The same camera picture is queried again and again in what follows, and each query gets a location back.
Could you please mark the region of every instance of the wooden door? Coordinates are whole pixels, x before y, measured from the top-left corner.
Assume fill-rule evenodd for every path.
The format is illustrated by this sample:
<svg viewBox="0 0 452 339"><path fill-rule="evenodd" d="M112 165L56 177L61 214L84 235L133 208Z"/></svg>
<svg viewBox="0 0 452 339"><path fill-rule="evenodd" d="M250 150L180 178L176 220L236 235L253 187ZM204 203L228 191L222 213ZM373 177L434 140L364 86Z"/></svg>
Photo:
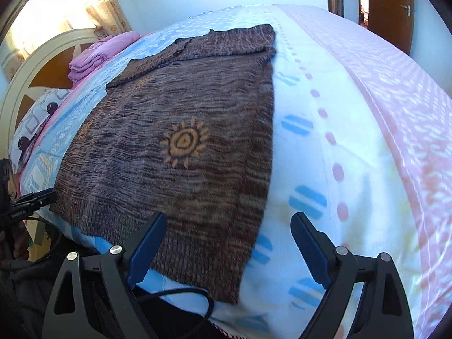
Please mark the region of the wooden door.
<svg viewBox="0 0 452 339"><path fill-rule="evenodd" d="M407 55L413 38L414 0L369 0L368 29Z"/></svg>

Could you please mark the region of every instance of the brown sweater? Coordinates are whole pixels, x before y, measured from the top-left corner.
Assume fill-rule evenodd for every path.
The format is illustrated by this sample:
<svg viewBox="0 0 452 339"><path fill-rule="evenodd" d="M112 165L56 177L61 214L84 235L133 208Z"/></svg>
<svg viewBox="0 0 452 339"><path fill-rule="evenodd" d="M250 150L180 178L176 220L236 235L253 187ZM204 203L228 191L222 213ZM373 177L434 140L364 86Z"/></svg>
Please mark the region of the brown sweater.
<svg viewBox="0 0 452 339"><path fill-rule="evenodd" d="M152 268L236 303L270 181L274 37L210 31L132 60L67 150L51 209L113 244L164 212Z"/></svg>

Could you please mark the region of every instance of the door handle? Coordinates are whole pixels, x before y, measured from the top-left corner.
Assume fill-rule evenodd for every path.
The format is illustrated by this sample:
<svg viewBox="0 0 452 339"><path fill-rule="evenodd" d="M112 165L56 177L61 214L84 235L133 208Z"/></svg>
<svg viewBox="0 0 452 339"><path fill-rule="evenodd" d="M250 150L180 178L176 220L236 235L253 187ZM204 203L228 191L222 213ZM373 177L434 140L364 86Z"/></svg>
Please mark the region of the door handle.
<svg viewBox="0 0 452 339"><path fill-rule="evenodd" d="M401 5L401 7L403 7L404 9L406 9L406 12L408 13L408 16L411 17L411 6L405 6L405 5Z"/></svg>

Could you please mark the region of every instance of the headboard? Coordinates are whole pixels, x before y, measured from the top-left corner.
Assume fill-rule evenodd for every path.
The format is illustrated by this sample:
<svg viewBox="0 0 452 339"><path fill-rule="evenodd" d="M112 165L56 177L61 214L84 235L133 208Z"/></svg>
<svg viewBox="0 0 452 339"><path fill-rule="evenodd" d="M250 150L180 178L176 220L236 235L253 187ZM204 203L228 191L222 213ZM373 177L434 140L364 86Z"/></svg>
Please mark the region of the headboard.
<svg viewBox="0 0 452 339"><path fill-rule="evenodd" d="M94 28L73 29L53 37L24 61L0 101L0 158L8 158L15 129L44 87L72 88L69 62L97 40Z"/></svg>

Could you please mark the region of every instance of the pink blanket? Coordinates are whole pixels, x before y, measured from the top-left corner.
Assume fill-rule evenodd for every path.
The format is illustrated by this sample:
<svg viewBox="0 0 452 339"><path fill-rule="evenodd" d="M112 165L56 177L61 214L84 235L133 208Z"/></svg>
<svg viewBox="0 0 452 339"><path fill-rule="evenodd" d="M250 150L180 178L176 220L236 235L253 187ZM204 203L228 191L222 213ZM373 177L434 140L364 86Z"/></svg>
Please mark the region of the pink blanket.
<svg viewBox="0 0 452 339"><path fill-rule="evenodd" d="M71 61L69 64L71 72L68 78L76 85L106 60L117 55L139 38L139 33L130 31L115 37L109 36L99 40Z"/></svg>
<svg viewBox="0 0 452 339"><path fill-rule="evenodd" d="M69 62L69 68L71 70L73 70L75 68L81 69L83 67L86 67L87 65L89 67L90 64L85 63L88 56L90 56L96 48L100 47L102 44L104 44L105 42L109 41L112 38L113 38L113 36L108 36L101 40L98 40L97 42L94 42L90 47L85 49L80 55L78 55L76 58L74 58L74 60Z"/></svg>

